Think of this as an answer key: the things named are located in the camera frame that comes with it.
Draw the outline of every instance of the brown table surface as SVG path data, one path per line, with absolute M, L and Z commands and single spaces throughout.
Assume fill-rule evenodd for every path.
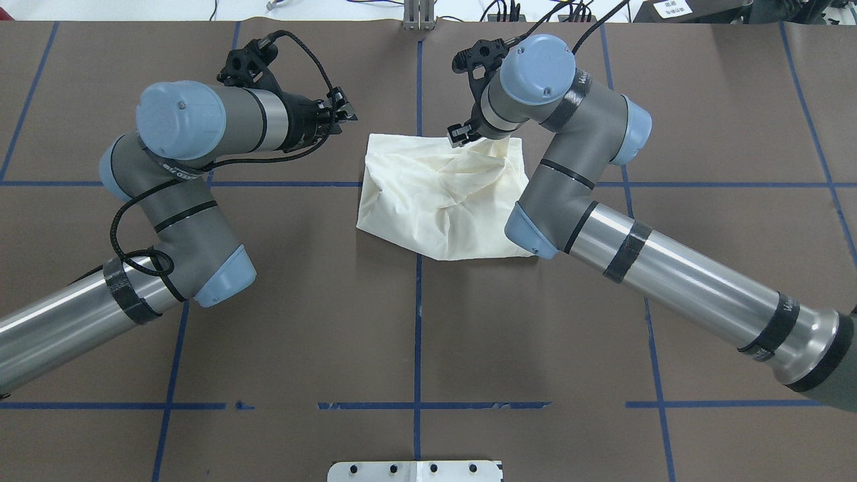
M 573 43 L 585 25 L 542 31 Z M 568 256 L 436 262 L 354 225 L 369 133 L 443 136 L 452 55 L 513 24 L 0 22 L 0 313 L 111 257 L 98 159 L 156 81 L 214 83 L 234 45 L 300 36 L 360 122 L 213 192 L 258 270 L 0 402 L 0 480 L 323 481 L 334 461 L 503 461 L 506 480 L 846 480 L 857 416 L 807 403 Z M 324 95 L 288 39 L 280 84 Z M 599 201 L 801 303 L 857 302 L 857 29 L 609 25 L 578 66 L 654 119 Z M 550 135 L 527 124 L 528 173 Z M 139 212 L 120 239 L 145 247 Z

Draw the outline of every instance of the white metal plate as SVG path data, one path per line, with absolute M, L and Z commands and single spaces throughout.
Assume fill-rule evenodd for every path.
M 327 482 L 502 482 L 502 467 L 498 461 L 339 462 Z

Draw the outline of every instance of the white cloth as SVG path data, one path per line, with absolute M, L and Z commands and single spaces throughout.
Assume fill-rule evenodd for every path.
M 503 232 L 526 185 L 517 138 L 372 134 L 357 229 L 439 261 L 532 256 Z

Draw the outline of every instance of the black cable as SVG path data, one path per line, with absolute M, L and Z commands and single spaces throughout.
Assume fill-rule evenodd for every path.
M 563 2 L 559 2 L 559 3 L 557 3 L 557 5 L 556 5 L 555 7 L 553 7 L 553 8 L 552 8 L 552 9 L 551 9 L 547 14 L 545 14 L 545 15 L 544 15 L 544 17 L 540 18 L 540 19 L 536 22 L 536 25 L 533 25 L 532 27 L 530 27 L 530 30 L 527 30 L 527 32 L 526 32 L 524 35 L 521 35 L 520 37 L 517 37 L 516 39 L 513 39 L 513 40 L 512 40 L 512 43 L 509 45 L 509 47 L 511 48 L 512 46 L 519 44 L 522 40 L 524 40 L 524 39 L 526 39 L 527 37 L 529 37 L 533 32 L 535 32 L 535 31 L 536 31 L 536 29 L 537 29 L 537 28 L 539 28 L 539 26 L 541 26 L 544 22 L 548 21 L 548 19 L 549 19 L 553 14 L 555 14 L 556 12 L 559 12 L 560 10 L 564 9 L 564 8 L 566 7 L 566 3 L 568 3 L 568 1 L 563 1 Z
M 586 13 L 586 21 L 592 21 L 592 9 L 590 8 L 590 5 L 592 5 L 593 2 L 595 2 L 595 0 L 590 0 L 589 2 L 586 3 L 586 5 L 584 5 L 585 10 L 587 12 Z
M 319 61 L 318 57 L 316 57 L 315 54 L 309 49 L 309 47 L 307 47 L 306 44 L 304 44 L 294 33 L 288 32 L 285 30 L 278 30 L 277 32 L 274 32 L 271 35 L 269 35 L 269 37 L 271 37 L 272 42 L 276 39 L 279 39 L 280 37 L 288 37 L 288 38 L 294 40 L 295 43 L 297 44 L 297 46 L 301 47 L 301 49 L 303 49 L 303 51 L 305 51 L 307 53 L 309 58 L 312 59 L 313 63 L 315 63 L 315 66 L 318 67 L 318 70 L 321 73 L 321 77 L 324 78 L 325 85 L 327 85 L 328 93 L 331 93 L 333 91 L 333 84 L 330 82 L 330 79 L 327 77 L 327 72 L 325 72 L 324 67 L 321 66 L 321 62 Z M 331 124 L 335 124 L 335 122 L 336 122 L 336 114 L 333 111 L 333 106 L 331 106 L 330 121 L 331 121 Z M 273 158 L 268 158 L 268 159 L 256 158 L 256 159 L 221 160 L 220 162 L 208 163 L 207 165 L 202 167 L 200 169 L 200 171 L 209 172 L 211 170 L 217 169 L 218 167 L 229 166 L 232 164 L 273 164 L 273 163 L 277 163 L 277 162 L 288 162 L 290 160 L 301 159 L 302 157 L 310 155 L 311 153 L 315 152 L 316 149 L 318 149 L 322 145 L 324 145 L 324 143 L 327 142 L 328 137 L 330 137 L 329 131 L 325 135 L 323 135 L 322 138 L 315 145 L 311 146 L 310 148 L 308 148 L 304 151 L 301 151 L 298 154 L 293 154 L 293 155 L 285 156 L 285 157 L 273 157 Z
M 148 274 L 149 276 L 167 276 L 172 273 L 172 270 L 175 269 L 176 265 L 172 261 L 170 255 L 164 253 L 161 250 L 137 250 L 126 253 L 122 250 L 122 247 L 119 246 L 119 240 L 117 239 L 117 232 L 119 231 L 119 222 L 122 220 L 122 217 L 125 213 L 131 209 L 136 203 L 146 199 L 147 197 L 160 192 L 168 187 L 174 186 L 176 184 L 181 183 L 181 179 L 172 179 L 171 181 L 167 181 L 163 184 L 159 184 L 150 190 L 140 193 L 137 196 L 132 197 L 128 202 L 124 203 L 118 211 L 116 211 L 116 215 L 113 216 L 113 222 L 110 224 L 110 244 L 113 247 L 113 252 L 116 253 L 116 256 L 119 256 L 119 259 L 122 260 L 125 264 L 128 264 L 131 268 L 136 269 L 137 271 Z M 164 269 L 149 269 L 141 266 L 136 261 L 131 259 L 134 256 L 147 256 L 147 257 L 161 257 L 166 261 L 166 268 Z
M 301 47 L 301 49 L 303 49 L 303 51 L 307 53 L 309 58 L 311 58 L 313 63 L 315 63 L 315 66 L 318 67 L 319 73 L 321 73 L 321 77 L 324 79 L 325 85 L 327 85 L 328 94 L 333 95 L 333 84 L 330 82 L 330 78 L 327 76 L 327 72 L 325 72 L 324 67 L 321 66 L 321 61 L 319 61 L 318 57 L 316 57 L 315 54 L 309 49 L 309 47 L 307 47 L 306 44 L 304 44 L 292 32 L 288 32 L 285 30 L 278 30 L 277 32 L 274 32 L 274 33 L 271 33 L 270 35 L 268 35 L 268 39 L 271 42 L 273 42 L 274 40 L 279 39 L 281 37 L 288 37 L 288 38 L 294 40 L 295 43 L 297 44 L 297 46 Z M 331 105 L 330 122 L 331 122 L 331 125 L 336 123 L 336 113 L 333 109 L 333 105 Z M 287 162 L 290 160 L 300 159 L 304 156 L 310 155 L 316 149 L 320 148 L 325 142 L 327 142 L 327 139 L 329 137 L 330 137 L 330 130 L 327 133 L 325 133 L 315 145 L 311 146 L 310 148 L 308 148 L 308 149 L 306 149 L 306 150 L 304 150 L 298 154 L 293 154 L 291 156 L 280 157 L 280 158 L 271 158 L 271 159 L 228 159 L 228 160 L 223 160 L 220 162 L 210 162 L 209 164 L 202 167 L 200 169 L 200 171 L 210 172 L 214 169 L 217 169 L 218 167 L 228 166 L 230 164 L 272 164 L 275 162 Z M 119 230 L 119 223 L 122 221 L 122 217 L 125 215 L 125 213 L 129 209 L 131 209 L 135 204 L 137 204 L 138 202 L 141 202 L 142 200 L 146 199 L 147 197 L 149 197 L 155 193 L 158 193 L 161 190 L 164 190 L 166 188 L 169 188 L 171 186 L 179 184 L 181 182 L 182 182 L 182 179 L 172 179 L 171 181 L 167 181 L 163 184 L 159 184 L 159 185 L 151 188 L 150 190 L 147 190 L 146 192 L 140 193 L 139 195 L 134 196 L 128 202 L 123 204 L 122 207 L 119 208 L 119 210 L 116 212 L 116 215 L 113 216 L 113 222 L 111 223 L 111 227 L 110 227 L 110 242 L 111 242 L 111 246 L 113 248 L 113 252 L 115 252 L 116 255 L 119 256 L 119 259 L 122 262 L 128 264 L 131 268 L 134 268 L 143 274 L 148 274 L 150 276 L 157 276 L 157 277 L 168 276 L 176 268 L 176 264 L 173 262 L 170 255 L 164 253 L 161 250 L 155 250 L 155 249 L 136 250 L 136 251 L 131 251 L 129 253 L 126 253 L 125 251 L 123 251 L 122 247 L 119 245 L 119 241 L 117 239 L 117 232 Z M 131 259 L 132 257 L 135 257 L 135 256 L 147 256 L 149 258 L 161 258 L 166 262 L 165 263 L 166 268 L 149 269 L 149 268 L 143 267 L 139 263 L 137 263 L 133 259 Z M 102 269 L 102 268 L 98 267 L 98 268 L 94 269 L 93 271 L 90 271 L 89 273 L 84 274 L 78 280 L 82 280 L 83 278 L 86 278 L 88 275 L 96 273 L 99 269 Z
M 500 2 L 503 2 L 503 5 L 506 5 L 506 0 L 493 0 L 488 4 L 488 7 L 485 7 L 485 11 L 482 12 L 482 16 L 479 17 L 479 21 L 485 20 L 485 17 L 488 15 L 488 11 L 495 3 L 497 4 L 497 21 L 500 21 Z
M 578 18 L 580 19 L 580 21 L 583 21 L 585 8 L 586 8 L 586 5 L 584 5 L 583 0 L 580 0 L 577 8 L 574 9 L 574 16 L 572 17 L 573 20 L 570 20 L 570 21 L 576 22 L 576 21 L 578 21 Z
M 80 280 L 82 280 L 82 279 L 86 278 L 87 276 L 90 276 L 90 275 L 92 275 L 92 274 L 96 274 L 96 273 L 98 273 L 98 271 L 101 271 L 101 270 L 102 270 L 102 269 L 104 269 L 104 268 L 105 268 L 105 267 L 104 267 L 104 265 L 101 265 L 101 266 L 97 266 L 97 267 L 95 267 L 95 268 L 92 268 L 92 269 L 90 269 L 89 271 L 86 271 L 86 273 L 82 274 L 80 278 L 78 278 L 78 279 L 76 279 L 76 280 L 74 280 L 74 281 L 70 282 L 70 283 L 69 283 L 69 286 L 74 285 L 76 282 L 78 282 L 78 281 L 80 281 Z
M 630 2 L 630 0 L 622 0 L 621 2 L 619 2 L 619 4 L 617 4 L 615 7 L 613 7 L 612 10 L 607 12 L 607 14 L 605 16 L 598 19 L 598 21 L 593 23 L 591 27 L 586 29 L 586 32 L 584 32 L 584 34 L 580 37 L 580 40 L 578 40 L 578 43 L 575 44 L 574 47 L 572 48 L 572 53 L 578 53 L 578 49 L 580 48 L 581 45 L 584 44 L 584 41 L 586 41 L 586 39 L 588 39 L 589 36 L 592 35 L 592 33 L 595 32 L 601 25 L 603 25 L 605 21 L 607 21 L 613 15 L 616 15 L 616 12 L 618 12 L 619 10 L 622 10 L 622 7 L 627 5 L 628 2 Z

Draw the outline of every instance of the white label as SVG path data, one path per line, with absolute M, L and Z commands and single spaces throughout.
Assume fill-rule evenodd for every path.
M 667 2 L 655 3 L 655 10 L 661 18 L 673 18 L 693 13 L 685 0 L 667 0 Z

